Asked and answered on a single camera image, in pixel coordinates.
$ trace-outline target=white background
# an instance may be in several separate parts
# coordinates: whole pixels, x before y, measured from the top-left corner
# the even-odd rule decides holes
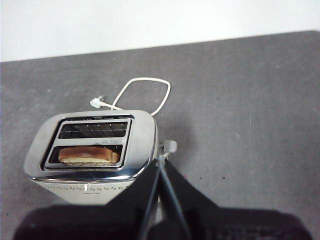
[[[1,61],[320,30],[320,0],[2,0]]]

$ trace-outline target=gray countertop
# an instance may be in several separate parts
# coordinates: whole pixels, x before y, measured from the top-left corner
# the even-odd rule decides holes
[[[191,184],[222,207],[295,214],[320,239],[320,33],[308,31],[2,63],[2,240],[29,211],[65,204],[24,174],[39,126],[143,76],[172,84],[155,120]],[[134,83],[118,106],[151,112],[165,89]]]

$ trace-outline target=power cord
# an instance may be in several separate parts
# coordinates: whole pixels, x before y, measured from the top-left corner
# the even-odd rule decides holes
[[[108,104],[108,103],[105,103],[103,101],[103,97],[102,96],[95,97],[94,99],[92,99],[90,101],[90,105],[92,107],[96,108],[96,109],[99,109],[101,107],[109,107],[111,110],[123,110],[123,108],[120,108],[120,107],[116,106],[118,100],[120,99],[120,97],[122,96],[122,94],[125,92],[125,90],[128,88],[128,86],[130,84],[132,84],[133,82],[138,82],[138,81],[159,82],[159,83],[166,84],[168,86],[167,89],[166,89],[166,93],[164,95],[164,98],[163,98],[162,102],[160,103],[160,105],[158,106],[158,108],[154,112],[150,113],[151,116],[156,115],[162,109],[162,107],[164,106],[164,104],[166,103],[166,101],[168,99],[168,96],[169,96],[169,93],[170,93],[170,90],[171,90],[171,84],[170,84],[170,82],[168,82],[166,80],[163,80],[163,79],[160,79],[160,78],[155,78],[155,77],[136,77],[136,78],[133,78],[133,79],[129,80],[123,86],[121,91],[118,93],[118,95],[116,96],[116,98],[113,101],[112,105]]]

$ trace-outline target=toaster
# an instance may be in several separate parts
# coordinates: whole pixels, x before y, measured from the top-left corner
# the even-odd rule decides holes
[[[104,205],[147,165],[175,152],[158,141],[154,118],[142,110],[56,115],[38,130],[24,162],[31,181],[76,205]]]

